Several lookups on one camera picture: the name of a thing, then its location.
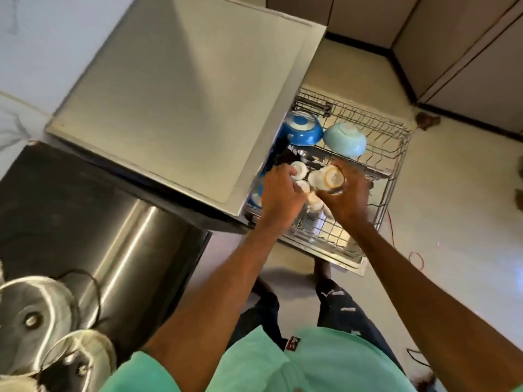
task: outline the green t-shirt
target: green t-shirt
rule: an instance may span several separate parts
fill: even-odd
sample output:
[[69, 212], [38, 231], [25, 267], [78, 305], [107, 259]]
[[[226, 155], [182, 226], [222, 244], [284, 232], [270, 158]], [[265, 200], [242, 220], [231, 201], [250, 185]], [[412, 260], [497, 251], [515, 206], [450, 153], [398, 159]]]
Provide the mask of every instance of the green t-shirt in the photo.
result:
[[[294, 351], [282, 351], [258, 327], [225, 352], [207, 391], [415, 392], [395, 363], [361, 337], [322, 327], [304, 329], [297, 337]], [[137, 352], [101, 392], [150, 390], [180, 391], [158, 362]]]

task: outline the foot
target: foot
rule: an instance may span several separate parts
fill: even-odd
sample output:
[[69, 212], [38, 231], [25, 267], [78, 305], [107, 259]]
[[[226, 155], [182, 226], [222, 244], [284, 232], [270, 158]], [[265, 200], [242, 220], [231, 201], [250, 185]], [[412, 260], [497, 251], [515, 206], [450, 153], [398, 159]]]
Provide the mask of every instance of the foot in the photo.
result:
[[260, 277], [256, 279], [256, 282], [254, 282], [254, 286], [251, 291], [260, 297], [266, 296], [270, 293], [274, 293], [271, 287]]
[[323, 279], [330, 279], [330, 263], [328, 261], [314, 258], [314, 274], [312, 275], [314, 282], [318, 283]]

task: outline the person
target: person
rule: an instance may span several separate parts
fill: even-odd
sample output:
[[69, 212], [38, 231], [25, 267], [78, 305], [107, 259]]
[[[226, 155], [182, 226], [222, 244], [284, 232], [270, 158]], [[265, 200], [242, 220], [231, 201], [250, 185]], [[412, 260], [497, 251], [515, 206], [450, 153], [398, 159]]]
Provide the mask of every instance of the person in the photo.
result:
[[[368, 257], [391, 302], [449, 392], [523, 391], [523, 352], [432, 283], [367, 221], [369, 181], [343, 162], [341, 193], [318, 196]], [[289, 165], [265, 176], [256, 228], [200, 288], [180, 302], [103, 392], [408, 392], [414, 388], [376, 327], [315, 262], [317, 327], [288, 341], [276, 296], [257, 280], [273, 245], [305, 203]], [[241, 314], [251, 290], [260, 301]]]

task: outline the dish rack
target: dish rack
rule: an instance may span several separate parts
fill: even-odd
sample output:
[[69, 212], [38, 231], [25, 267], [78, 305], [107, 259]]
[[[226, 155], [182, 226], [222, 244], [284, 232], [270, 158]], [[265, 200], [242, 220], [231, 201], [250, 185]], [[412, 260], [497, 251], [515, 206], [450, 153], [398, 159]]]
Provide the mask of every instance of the dish rack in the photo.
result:
[[[366, 135], [367, 150], [355, 158], [335, 153], [323, 141], [308, 147], [288, 145], [287, 149], [302, 160], [305, 158], [316, 164], [327, 165], [334, 159], [343, 159], [361, 170], [372, 181], [368, 218], [379, 230], [405, 159], [409, 145], [408, 129], [401, 122], [303, 88], [295, 97], [291, 110], [314, 114], [324, 130], [336, 122], [351, 122]], [[247, 212], [254, 216], [255, 223], [261, 210], [248, 204]], [[323, 210], [312, 212], [304, 206], [280, 240], [363, 275], [367, 262], [363, 252], [341, 225]]]

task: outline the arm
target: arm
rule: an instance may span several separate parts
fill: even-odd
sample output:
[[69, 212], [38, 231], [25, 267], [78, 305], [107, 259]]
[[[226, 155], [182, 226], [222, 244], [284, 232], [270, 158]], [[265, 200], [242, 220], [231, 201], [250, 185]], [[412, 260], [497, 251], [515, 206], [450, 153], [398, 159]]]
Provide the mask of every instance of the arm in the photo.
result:
[[206, 389], [267, 256], [303, 207], [296, 173], [284, 164], [266, 174], [257, 227], [146, 344], [183, 392]]
[[354, 237], [417, 346], [449, 392], [510, 392], [523, 384], [523, 352], [441, 290], [367, 221], [369, 182], [336, 163], [345, 176], [339, 195], [318, 196]]

